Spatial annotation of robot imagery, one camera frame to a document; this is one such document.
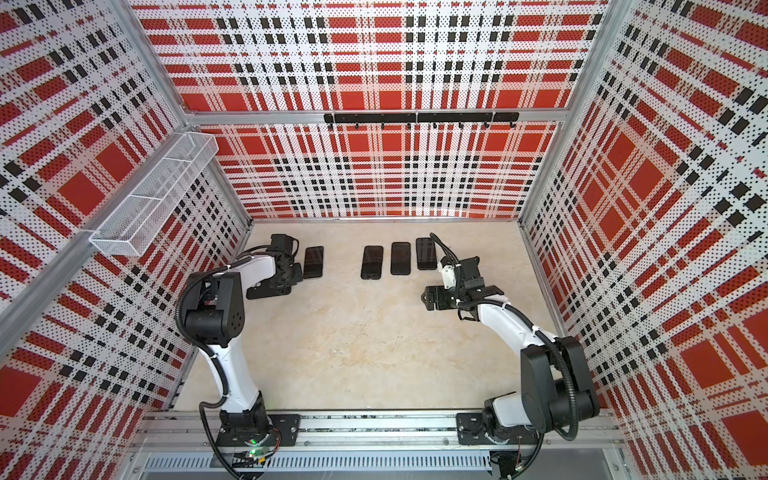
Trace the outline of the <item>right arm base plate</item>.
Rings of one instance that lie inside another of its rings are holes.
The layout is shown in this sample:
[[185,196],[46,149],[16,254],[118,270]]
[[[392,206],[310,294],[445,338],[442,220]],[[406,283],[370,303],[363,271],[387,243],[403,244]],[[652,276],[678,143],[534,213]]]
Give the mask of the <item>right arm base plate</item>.
[[505,427],[488,412],[459,413],[456,430],[460,445],[535,446],[538,433],[525,426]]

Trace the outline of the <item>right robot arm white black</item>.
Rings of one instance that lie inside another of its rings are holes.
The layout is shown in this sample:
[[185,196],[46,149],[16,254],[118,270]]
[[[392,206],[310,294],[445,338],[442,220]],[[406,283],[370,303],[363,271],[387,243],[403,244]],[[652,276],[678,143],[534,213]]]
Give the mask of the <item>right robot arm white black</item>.
[[437,263],[442,283],[428,286],[421,299],[429,311],[454,310],[462,321],[492,330],[514,353],[520,366],[520,389],[485,401],[475,436],[508,443],[526,429],[543,437],[554,432],[574,441],[580,422],[600,413],[582,345],[572,336],[557,336],[532,321],[495,285],[487,285],[480,258],[461,259],[436,234],[429,239],[444,252]]

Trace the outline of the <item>black phone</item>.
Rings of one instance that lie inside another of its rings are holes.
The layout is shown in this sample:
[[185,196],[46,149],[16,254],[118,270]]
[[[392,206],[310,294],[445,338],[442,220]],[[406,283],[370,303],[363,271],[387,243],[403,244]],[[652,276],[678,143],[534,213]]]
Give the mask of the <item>black phone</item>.
[[324,247],[307,247],[304,252],[303,278],[318,279],[323,276]]

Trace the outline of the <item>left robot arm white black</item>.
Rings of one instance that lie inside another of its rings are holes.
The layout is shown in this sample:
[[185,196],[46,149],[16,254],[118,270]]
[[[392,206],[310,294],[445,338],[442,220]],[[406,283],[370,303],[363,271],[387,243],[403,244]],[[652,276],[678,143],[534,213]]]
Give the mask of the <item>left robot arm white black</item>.
[[201,418],[219,412],[227,432],[259,437],[271,431],[263,395],[251,378],[242,332],[245,302],[285,296],[302,280],[298,239],[273,234],[270,243],[244,250],[230,263],[192,274],[176,306],[176,328],[206,359],[219,392],[202,401]]

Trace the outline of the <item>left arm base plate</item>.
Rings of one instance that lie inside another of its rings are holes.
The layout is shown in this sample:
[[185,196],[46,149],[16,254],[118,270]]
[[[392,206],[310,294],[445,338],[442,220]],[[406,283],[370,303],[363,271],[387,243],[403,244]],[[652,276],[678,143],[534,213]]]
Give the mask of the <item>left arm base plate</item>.
[[301,416],[298,414],[222,412],[216,438],[218,447],[291,447],[296,444]]

